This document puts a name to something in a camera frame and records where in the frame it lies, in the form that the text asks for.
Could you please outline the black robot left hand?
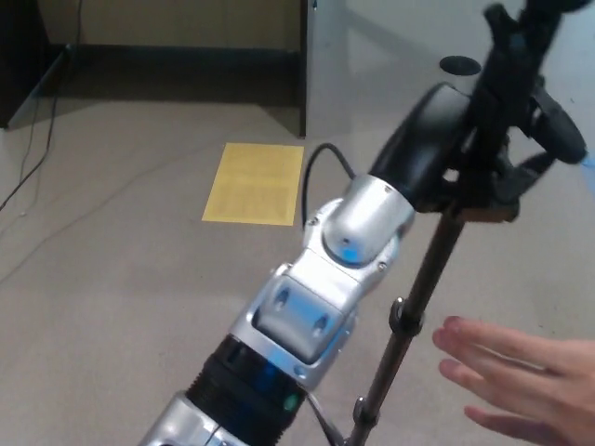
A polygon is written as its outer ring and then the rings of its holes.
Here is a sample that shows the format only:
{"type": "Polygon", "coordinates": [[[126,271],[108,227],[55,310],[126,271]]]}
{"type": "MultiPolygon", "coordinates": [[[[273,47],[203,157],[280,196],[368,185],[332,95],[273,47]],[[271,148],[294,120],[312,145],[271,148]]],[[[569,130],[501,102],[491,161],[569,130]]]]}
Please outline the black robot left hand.
{"type": "Polygon", "coordinates": [[[557,161],[581,164],[587,144],[574,121],[542,85],[536,85],[518,127],[541,148],[518,165],[509,159],[509,137],[486,166],[470,159],[484,148],[464,119],[469,97],[453,86],[434,86],[389,138],[370,169],[421,214],[452,212],[474,222],[511,222],[520,199],[557,161]]]}

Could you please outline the bare person hand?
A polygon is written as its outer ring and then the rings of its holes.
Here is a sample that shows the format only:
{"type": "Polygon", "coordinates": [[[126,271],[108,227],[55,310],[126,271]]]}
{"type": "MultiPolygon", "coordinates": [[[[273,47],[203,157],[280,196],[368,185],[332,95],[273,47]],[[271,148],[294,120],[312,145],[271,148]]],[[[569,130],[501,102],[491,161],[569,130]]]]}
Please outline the bare person hand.
{"type": "Polygon", "coordinates": [[[475,424],[534,445],[594,442],[594,343],[555,340],[457,316],[432,335],[440,374],[495,407],[475,424]]]}

